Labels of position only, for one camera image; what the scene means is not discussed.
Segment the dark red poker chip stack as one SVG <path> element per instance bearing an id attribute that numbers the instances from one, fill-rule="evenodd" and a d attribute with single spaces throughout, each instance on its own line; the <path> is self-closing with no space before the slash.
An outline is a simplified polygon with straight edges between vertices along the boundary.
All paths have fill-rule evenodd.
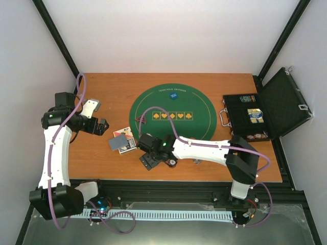
<path id="1" fill-rule="evenodd" d="M 177 164 L 177 161 L 174 160 L 174 159 L 170 159 L 170 160 L 168 160 L 168 161 L 166 162 L 166 164 L 167 164 L 167 166 L 168 166 L 169 168 L 175 168 L 175 167 L 176 167 L 176 164 Z"/>

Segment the black red triangular dealer button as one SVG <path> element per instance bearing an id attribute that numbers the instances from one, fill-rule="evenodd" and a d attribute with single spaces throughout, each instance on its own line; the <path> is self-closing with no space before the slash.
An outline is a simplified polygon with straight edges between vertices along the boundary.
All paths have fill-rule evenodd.
<path id="1" fill-rule="evenodd" d="M 138 122 L 138 123 L 142 123 L 142 124 L 146 124 L 147 123 L 146 116 L 145 115 L 144 116 L 140 115 L 139 117 L 137 117 L 135 119 L 135 121 Z"/>

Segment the blue small blind button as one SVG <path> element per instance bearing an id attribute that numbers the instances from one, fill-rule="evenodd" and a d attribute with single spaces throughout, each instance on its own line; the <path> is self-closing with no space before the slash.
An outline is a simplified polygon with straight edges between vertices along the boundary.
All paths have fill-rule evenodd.
<path id="1" fill-rule="evenodd" d="M 172 100 L 178 99 L 178 93 L 177 92 L 170 93 L 169 98 Z"/>

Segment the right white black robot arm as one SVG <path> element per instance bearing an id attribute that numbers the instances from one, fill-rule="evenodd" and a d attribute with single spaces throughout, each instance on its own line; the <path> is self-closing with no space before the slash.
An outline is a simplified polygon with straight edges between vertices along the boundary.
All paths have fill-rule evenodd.
<path id="1" fill-rule="evenodd" d="M 142 134 L 136 147 L 145 152 L 140 161 L 147 170 L 162 162 L 173 168 L 181 159 L 203 160 L 226 166 L 232 176 L 230 195 L 236 199 L 246 199 L 250 186 L 256 180 L 258 151 L 240 136 L 233 136 L 231 140 L 205 141 L 175 135 L 159 139 Z"/>

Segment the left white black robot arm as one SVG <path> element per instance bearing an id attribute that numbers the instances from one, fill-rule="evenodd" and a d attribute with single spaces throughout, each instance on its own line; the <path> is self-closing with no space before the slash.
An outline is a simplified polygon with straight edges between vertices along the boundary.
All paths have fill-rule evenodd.
<path id="1" fill-rule="evenodd" d="M 72 187 L 68 176 L 69 145 L 73 133 L 85 132 L 101 136 L 109 128 L 105 119 L 93 117 L 101 104 L 89 99 L 76 105 L 77 95 L 55 94 L 55 105 L 46 112 L 41 124 L 44 129 L 45 153 L 38 187 L 29 193 L 31 205 L 46 220 L 82 213 L 87 201 L 102 205 L 106 192 L 93 180 Z"/>

